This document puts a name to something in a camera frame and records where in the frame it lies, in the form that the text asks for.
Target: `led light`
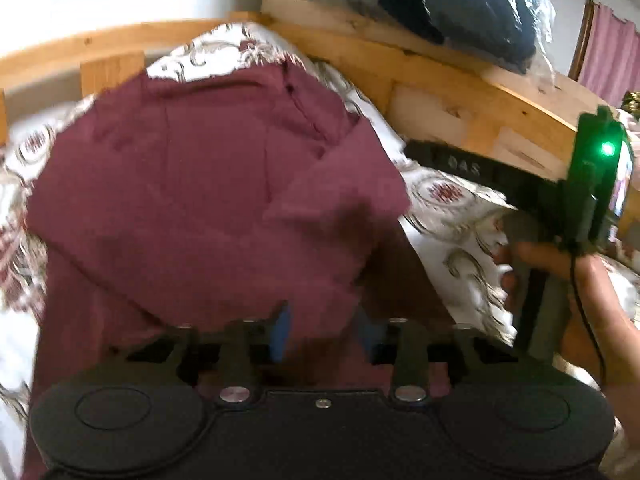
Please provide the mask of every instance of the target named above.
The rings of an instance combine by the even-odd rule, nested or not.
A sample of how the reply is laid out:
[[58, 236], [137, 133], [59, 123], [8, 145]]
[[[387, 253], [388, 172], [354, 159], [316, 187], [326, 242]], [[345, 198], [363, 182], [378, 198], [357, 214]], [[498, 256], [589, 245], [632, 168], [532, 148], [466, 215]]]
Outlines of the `led light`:
[[600, 151], [603, 155], [612, 156], [616, 153], [616, 147], [611, 142], [603, 142]]

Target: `wooden beam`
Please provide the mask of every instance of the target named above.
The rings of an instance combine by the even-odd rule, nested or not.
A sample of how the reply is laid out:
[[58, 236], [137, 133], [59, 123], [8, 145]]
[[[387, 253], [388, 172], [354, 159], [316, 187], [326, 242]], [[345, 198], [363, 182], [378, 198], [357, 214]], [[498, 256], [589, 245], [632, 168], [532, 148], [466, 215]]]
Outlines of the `wooden beam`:
[[145, 53], [112, 56], [80, 65], [82, 97], [114, 88], [145, 69]]
[[606, 105], [594, 93], [568, 77], [557, 73], [555, 86], [539, 87], [534, 78], [521, 76], [495, 66], [479, 57], [437, 46], [397, 25], [379, 23], [356, 12], [328, 7], [307, 0], [263, 0], [262, 12], [276, 22], [326, 30], [362, 40], [396, 46], [402, 50], [427, 56], [440, 63], [470, 72], [498, 89], [529, 100], [539, 108], [575, 126], [581, 113], [595, 113], [598, 105]]
[[578, 81], [580, 72], [582, 72], [584, 57], [587, 54], [587, 46], [589, 44], [589, 38], [591, 37], [595, 11], [596, 3], [593, 0], [586, 0], [582, 14], [582, 24], [580, 25], [580, 36], [578, 36], [578, 43], [575, 45], [574, 60], [571, 62], [571, 68], [569, 69], [569, 78], [574, 81]]
[[229, 23], [241, 23], [241, 22], [254, 22], [261, 25], [269, 25], [271, 21], [268, 16], [261, 14], [260, 12], [249, 12], [246, 10], [236, 10], [230, 12], [227, 15], [227, 21]]
[[227, 20], [185, 20], [138, 23], [85, 32], [34, 46], [0, 59], [0, 88], [46, 78], [82, 63], [133, 52], [172, 48], [225, 23]]
[[[391, 46], [289, 23], [274, 22], [271, 29], [309, 56], [336, 66], [349, 63], [362, 70], [374, 69], [377, 76], [438, 96], [448, 106], [493, 118], [563, 162], [571, 159], [575, 127], [510, 89]], [[411, 137], [410, 132], [402, 133]]]
[[462, 143], [462, 149], [491, 157], [494, 145], [500, 134], [501, 124], [495, 119], [476, 114], [468, 124], [466, 139]]
[[9, 123], [6, 117], [4, 104], [4, 92], [0, 89], [0, 146], [4, 146], [9, 140]]
[[546, 152], [510, 128], [500, 129], [488, 156], [549, 180], [566, 178], [568, 169], [567, 162]]
[[394, 87], [386, 120], [408, 139], [439, 140], [462, 147], [474, 113], [437, 94], [402, 84]]
[[351, 63], [341, 63], [335, 67], [370, 99], [381, 114], [386, 114], [394, 86], [390, 78], [380, 77], [374, 71], [363, 70]]

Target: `folded cloth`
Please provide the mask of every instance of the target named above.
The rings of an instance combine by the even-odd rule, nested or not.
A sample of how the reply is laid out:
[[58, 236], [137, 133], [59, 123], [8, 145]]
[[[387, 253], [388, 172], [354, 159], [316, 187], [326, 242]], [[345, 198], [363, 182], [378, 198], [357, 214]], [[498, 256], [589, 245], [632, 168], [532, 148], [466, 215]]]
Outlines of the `folded cloth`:
[[[349, 330], [363, 290], [388, 286], [388, 303], [365, 295], [381, 317], [444, 310], [398, 223], [408, 206], [369, 121], [289, 60], [137, 76], [58, 137], [28, 203], [49, 248], [32, 402], [166, 326], [220, 330], [281, 300], [285, 383], [381, 386]], [[42, 471], [29, 442], [24, 477]]]

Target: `screen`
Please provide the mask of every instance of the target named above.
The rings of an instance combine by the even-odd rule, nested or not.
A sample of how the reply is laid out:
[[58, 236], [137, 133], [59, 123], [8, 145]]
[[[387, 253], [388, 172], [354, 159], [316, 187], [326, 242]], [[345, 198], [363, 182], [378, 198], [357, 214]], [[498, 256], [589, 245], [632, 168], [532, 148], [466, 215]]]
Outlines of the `screen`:
[[626, 192], [631, 182], [631, 173], [634, 164], [626, 142], [622, 143], [620, 150], [620, 160], [618, 161], [618, 172], [616, 173], [616, 185], [613, 188], [609, 209], [616, 216], [622, 216], [622, 208], [625, 205]]

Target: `finger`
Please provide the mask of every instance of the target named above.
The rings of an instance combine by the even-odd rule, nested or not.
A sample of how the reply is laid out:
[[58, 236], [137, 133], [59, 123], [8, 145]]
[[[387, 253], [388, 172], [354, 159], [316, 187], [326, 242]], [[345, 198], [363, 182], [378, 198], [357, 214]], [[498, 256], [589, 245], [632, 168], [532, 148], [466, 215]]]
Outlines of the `finger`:
[[511, 253], [511, 250], [510, 250], [509, 246], [502, 245], [502, 246], [500, 246], [500, 248], [498, 248], [497, 251], [495, 251], [495, 254], [493, 256], [494, 264], [496, 264], [496, 265], [511, 265], [511, 261], [513, 259], [512, 256], [513, 255]]
[[505, 272], [500, 279], [500, 286], [508, 294], [511, 294], [517, 285], [518, 279], [515, 272]]
[[512, 314], [515, 314], [516, 309], [514, 307], [513, 301], [514, 301], [513, 294], [511, 294], [510, 296], [507, 296], [507, 298], [504, 300], [504, 309], [507, 312], [511, 312]]
[[527, 265], [546, 270], [562, 280], [570, 278], [571, 256], [552, 244], [532, 244], [520, 242], [513, 248], [514, 253]]

